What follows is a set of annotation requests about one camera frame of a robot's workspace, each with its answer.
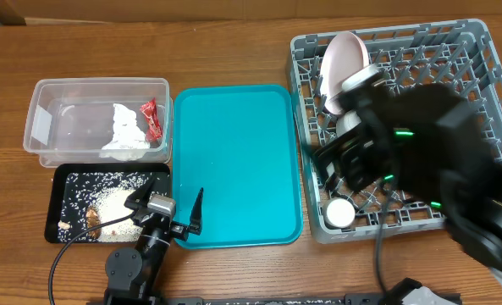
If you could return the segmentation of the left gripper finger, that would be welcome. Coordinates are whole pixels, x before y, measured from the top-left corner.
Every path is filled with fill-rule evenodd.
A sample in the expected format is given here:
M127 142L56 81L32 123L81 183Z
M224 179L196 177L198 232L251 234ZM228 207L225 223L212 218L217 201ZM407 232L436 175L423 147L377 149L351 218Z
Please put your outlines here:
M195 204L190 214L189 232L197 236L201 234L201 228L202 228L201 207L203 200L203 192L204 189L201 188L198 192Z
M155 176L151 176L146 183L127 196L124 206L132 210L145 208L151 197L156 180Z

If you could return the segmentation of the white tissue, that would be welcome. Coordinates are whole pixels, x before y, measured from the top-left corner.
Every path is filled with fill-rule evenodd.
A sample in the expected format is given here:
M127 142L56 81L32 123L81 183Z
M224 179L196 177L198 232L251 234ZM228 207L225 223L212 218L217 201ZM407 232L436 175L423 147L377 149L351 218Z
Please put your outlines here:
M143 158L150 143L138 127L136 112L120 103L115 103L113 109L113 139L102 147L108 152L101 152L99 156L123 162Z

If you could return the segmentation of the grey-white bowl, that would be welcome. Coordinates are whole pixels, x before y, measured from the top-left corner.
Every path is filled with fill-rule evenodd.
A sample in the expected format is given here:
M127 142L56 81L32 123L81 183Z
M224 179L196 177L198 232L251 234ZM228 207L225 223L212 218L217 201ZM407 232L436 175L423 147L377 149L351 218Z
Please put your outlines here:
M361 120L356 111L351 110L349 112L346 112L342 117L337 119L336 136L342 136L343 134L357 127L360 123Z

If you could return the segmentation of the red snack wrapper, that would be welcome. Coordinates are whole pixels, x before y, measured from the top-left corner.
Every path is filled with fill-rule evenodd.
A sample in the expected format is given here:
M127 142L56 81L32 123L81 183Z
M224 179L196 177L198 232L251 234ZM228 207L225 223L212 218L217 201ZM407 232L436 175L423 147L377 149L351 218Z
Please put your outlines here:
M149 102L143 104L140 108L141 113L144 115L148 124L148 131L146 132L146 140L149 142L157 141L163 137L163 128L160 125L157 116L157 102L154 97Z

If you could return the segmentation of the rice and meat leftovers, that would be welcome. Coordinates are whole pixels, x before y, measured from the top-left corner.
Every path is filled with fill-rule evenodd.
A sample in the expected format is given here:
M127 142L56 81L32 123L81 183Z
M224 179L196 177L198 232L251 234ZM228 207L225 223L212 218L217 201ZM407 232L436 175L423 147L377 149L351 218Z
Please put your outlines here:
M152 177L139 172L71 173L64 182L57 241L65 243L95 225L131 213L127 197Z

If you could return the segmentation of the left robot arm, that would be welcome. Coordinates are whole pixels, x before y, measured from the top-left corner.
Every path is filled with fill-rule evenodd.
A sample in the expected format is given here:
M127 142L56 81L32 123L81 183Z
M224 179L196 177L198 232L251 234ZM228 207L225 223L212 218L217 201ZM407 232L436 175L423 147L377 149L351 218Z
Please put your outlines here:
M150 178L124 202L133 211L130 219L141 233L134 247L116 249L108 256L105 304L163 304L153 286L171 241L186 241L190 234L201 234L203 191L198 192L190 223L184 225L174 220L175 200L155 194L155 184L156 180Z

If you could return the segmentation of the white cup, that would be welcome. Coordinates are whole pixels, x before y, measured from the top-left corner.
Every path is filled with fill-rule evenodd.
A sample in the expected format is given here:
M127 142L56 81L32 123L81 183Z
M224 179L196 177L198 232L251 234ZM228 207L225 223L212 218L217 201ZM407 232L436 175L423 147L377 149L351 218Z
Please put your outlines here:
M353 205L347 199L340 197L325 202L322 212L325 223L333 228L350 227L356 218Z

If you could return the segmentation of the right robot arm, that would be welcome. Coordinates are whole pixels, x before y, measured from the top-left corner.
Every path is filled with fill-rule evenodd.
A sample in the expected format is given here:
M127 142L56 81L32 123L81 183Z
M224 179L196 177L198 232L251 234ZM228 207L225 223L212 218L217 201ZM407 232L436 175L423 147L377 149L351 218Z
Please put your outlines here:
M359 122L313 153L326 187L343 180L361 191L380 180L387 196L437 203L451 238L502 285L502 163L470 105L441 84L394 96L380 80L345 89L338 101Z

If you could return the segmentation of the pink round plate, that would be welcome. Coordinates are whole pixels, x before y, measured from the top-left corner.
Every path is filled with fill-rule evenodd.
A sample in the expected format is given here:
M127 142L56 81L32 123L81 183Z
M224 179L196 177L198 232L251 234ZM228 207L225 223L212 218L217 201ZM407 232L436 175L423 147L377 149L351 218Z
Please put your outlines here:
M326 97L324 108L328 112L333 115L344 113L334 98L342 92L342 83L346 79L368 65L367 48L358 36L343 31L332 39L320 68L320 94Z

